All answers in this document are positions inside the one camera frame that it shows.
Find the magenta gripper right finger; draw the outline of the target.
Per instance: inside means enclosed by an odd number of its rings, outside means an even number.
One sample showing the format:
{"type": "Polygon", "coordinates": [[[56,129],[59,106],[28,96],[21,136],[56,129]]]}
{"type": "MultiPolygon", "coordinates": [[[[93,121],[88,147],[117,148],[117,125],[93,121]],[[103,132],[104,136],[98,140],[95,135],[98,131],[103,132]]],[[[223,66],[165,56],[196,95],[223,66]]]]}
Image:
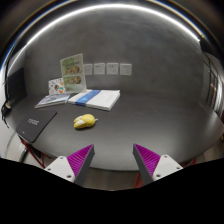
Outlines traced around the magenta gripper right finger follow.
{"type": "Polygon", "coordinates": [[[133,145],[133,155],[144,185],[148,185],[183,169],[169,155],[158,155],[138,144],[133,145]]]}

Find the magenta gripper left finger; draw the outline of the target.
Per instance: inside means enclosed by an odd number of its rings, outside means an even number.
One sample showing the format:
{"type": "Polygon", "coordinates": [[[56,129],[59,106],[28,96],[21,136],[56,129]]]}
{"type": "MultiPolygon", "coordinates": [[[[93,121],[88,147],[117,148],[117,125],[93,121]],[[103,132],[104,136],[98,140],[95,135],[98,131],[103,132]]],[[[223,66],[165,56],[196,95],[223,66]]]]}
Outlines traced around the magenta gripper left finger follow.
{"type": "Polygon", "coordinates": [[[94,145],[91,144],[68,157],[59,156],[45,168],[45,171],[69,182],[83,184],[94,155],[94,145]]]}

